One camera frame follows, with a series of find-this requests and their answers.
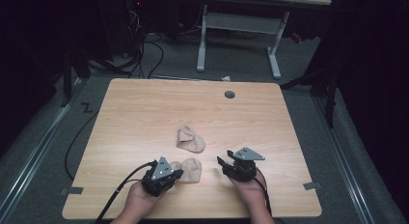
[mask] silver triangular bracket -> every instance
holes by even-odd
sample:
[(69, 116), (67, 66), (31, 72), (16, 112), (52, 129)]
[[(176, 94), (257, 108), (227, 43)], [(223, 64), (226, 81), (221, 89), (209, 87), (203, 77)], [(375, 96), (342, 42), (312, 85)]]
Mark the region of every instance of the silver triangular bracket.
[(159, 180), (161, 178), (170, 176), (174, 173), (171, 165), (168, 163), (164, 156), (160, 156), (159, 162), (156, 165), (156, 168), (152, 174), (152, 180)]
[(265, 157), (261, 154), (254, 152), (253, 150), (244, 147), (238, 152), (235, 152), (232, 156), (241, 160), (265, 160)]

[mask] folded cloth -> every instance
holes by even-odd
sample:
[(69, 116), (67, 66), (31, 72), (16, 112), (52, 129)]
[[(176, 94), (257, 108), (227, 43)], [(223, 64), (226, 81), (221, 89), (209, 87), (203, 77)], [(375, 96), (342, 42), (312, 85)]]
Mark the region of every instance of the folded cloth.
[(187, 158), (183, 162), (170, 163), (173, 170), (182, 169), (183, 175), (178, 182), (198, 183), (202, 175), (202, 163), (197, 158)]
[(177, 147), (193, 153), (199, 153), (205, 149), (205, 140), (189, 126), (182, 125), (178, 131)]

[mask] gray carpet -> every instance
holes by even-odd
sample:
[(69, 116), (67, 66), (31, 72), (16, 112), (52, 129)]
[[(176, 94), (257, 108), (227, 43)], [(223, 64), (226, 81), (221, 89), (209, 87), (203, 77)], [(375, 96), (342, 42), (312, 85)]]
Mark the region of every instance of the gray carpet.
[[(175, 42), (163, 38), (157, 42), (164, 51), (163, 61), (152, 75), (155, 78), (172, 76), (202, 80), (220, 80), (221, 77), (229, 76), (232, 81), (283, 84), (304, 73), (319, 44), (319, 40), (297, 44), (292, 40), (283, 39), (277, 52), (283, 78), (277, 81), (272, 78), (265, 53), (265, 46), (268, 46), (266, 43), (270, 39), (270, 36), (261, 36), (251, 41), (231, 39), (223, 44), (210, 43), (207, 46), (206, 70), (196, 72), (198, 41)], [(220, 40), (222, 38), (212, 39), (215, 42)], [(142, 61), (144, 76), (148, 75), (160, 57), (159, 48), (147, 43)], [(137, 70), (133, 76), (138, 77)], [(71, 102), (70, 110), (52, 138), (45, 158), (22, 194), (8, 223), (92, 223), (91, 220), (65, 220), (61, 215), (67, 199), (61, 191), (71, 185), (71, 180), (65, 171), (64, 160), (69, 144), (81, 127), (97, 112), (108, 83), (114, 77), (118, 76), (94, 70), (93, 76), (82, 84), (84, 88)], [(61, 110), (59, 105), (64, 100), (61, 81), (56, 87), (58, 94), (32, 119), (14, 142), (11, 150), (0, 161), (2, 200), (6, 198), (31, 151), (40, 142), (45, 130)], [(312, 178), (322, 185), (322, 188), (317, 190), (317, 195), (323, 213), (316, 218), (286, 218), (284, 221), (287, 224), (361, 223), (337, 164), (331, 139), (326, 132), (326, 125), (316, 109), (314, 98), (310, 97), (306, 89), (308, 87), (296, 87), (294, 90), (284, 91), (284, 96)], [(92, 110), (92, 113), (84, 112), (84, 103), (89, 103), (88, 110)], [(340, 95), (337, 96), (334, 121), (334, 131), (362, 187), (368, 206), (371, 208), (374, 223), (406, 223), (368, 158)], [(68, 158), (68, 168), (72, 174), (77, 170), (93, 125), (94, 120), (80, 132), (72, 145)], [(189, 223), (202, 222), (205, 220), (189, 221)]]

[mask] metal desk leg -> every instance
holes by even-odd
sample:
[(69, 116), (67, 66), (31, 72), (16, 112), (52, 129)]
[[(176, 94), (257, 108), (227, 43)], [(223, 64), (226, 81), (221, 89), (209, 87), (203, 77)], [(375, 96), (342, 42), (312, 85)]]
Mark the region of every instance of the metal desk leg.
[(198, 56), (198, 71), (205, 70), (205, 31), (207, 26), (207, 5), (204, 5), (204, 14), (202, 20), (202, 39), (201, 45), (199, 46), (199, 56)]
[(282, 18), (282, 21), (279, 26), (279, 30), (277, 31), (276, 40), (274, 41), (274, 45), (272, 47), (267, 48), (268, 58), (270, 59), (271, 70), (273, 71), (273, 77), (275, 79), (280, 79), (280, 69), (279, 65), (277, 64), (276, 58), (276, 51), (277, 47), (279, 46), (280, 39), (283, 35), (284, 29), (286, 28), (286, 21), (288, 20), (289, 12), (285, 12)]

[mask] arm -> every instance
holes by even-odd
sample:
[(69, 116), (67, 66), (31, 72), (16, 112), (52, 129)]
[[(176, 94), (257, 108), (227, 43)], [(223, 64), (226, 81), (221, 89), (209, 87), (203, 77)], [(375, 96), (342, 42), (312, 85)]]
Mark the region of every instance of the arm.
[(140, 182), (134, 183), (129, 188), (125, 206), (120, 215), (115, 218), (112, 224), (135, 224), (151, 213), (154, 206), (159, 202), (165, 193), (159, 197), (150, 196), (145, 192)]
[[(256, 178), (265, 186), (265, 180), (259, 171), (257, 171)], [(252, 224), (274, 224), (273, 217), (265, 206), (263, 188), (253, 180), (250, 182), (238, 182), (234, 179), (229, 179), (237, 189), (240, 199), (249, 210)]]

